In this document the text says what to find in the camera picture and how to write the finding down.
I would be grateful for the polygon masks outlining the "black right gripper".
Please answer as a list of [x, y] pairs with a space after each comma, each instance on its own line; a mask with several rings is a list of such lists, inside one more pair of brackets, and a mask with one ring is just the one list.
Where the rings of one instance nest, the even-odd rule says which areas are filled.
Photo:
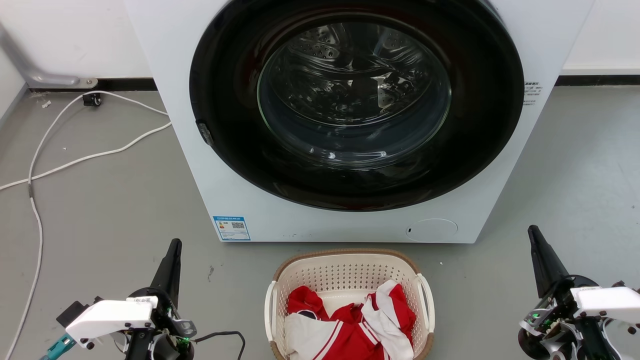
[[540, 302], [519, 323], [518, 344], [533, 360], [621, 360], [606, 327], [613, 319], [601, 311], [578, 312], [574, 290], [594, 290], [597, 283], [569, 275], [537, 225], [527, 229]]

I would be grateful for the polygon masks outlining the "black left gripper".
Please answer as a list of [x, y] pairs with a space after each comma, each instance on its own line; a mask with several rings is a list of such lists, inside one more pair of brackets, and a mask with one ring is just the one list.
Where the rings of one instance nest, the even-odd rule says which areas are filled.
[[126, 360], [194, 358], [195, 349], [190, 338], [197, 330], [192, 321], [183, 319], [178, 313], [182, 248], [180, 239], [172, 239], [150, 287], [138, 289], [127, 298], [128, 301], [151, 301], [151, 313], [144, 325], [126, 326]]

